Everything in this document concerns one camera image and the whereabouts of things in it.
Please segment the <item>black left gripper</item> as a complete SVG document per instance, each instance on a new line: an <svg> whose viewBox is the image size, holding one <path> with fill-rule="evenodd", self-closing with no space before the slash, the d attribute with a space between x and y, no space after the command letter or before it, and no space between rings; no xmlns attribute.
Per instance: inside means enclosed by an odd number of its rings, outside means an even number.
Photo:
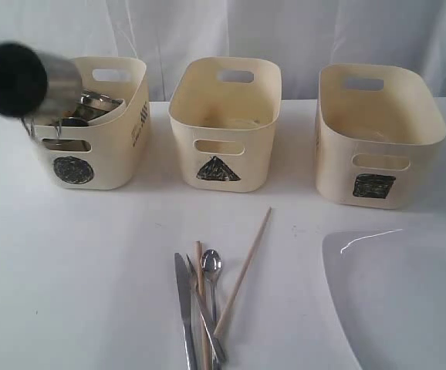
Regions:
<svg viewBox="0 0 446 370"><path fill-rule="evenodd" d="M46 71L35 52L16 42L0 43L0 115L34 113L47 89Z"/></svg>

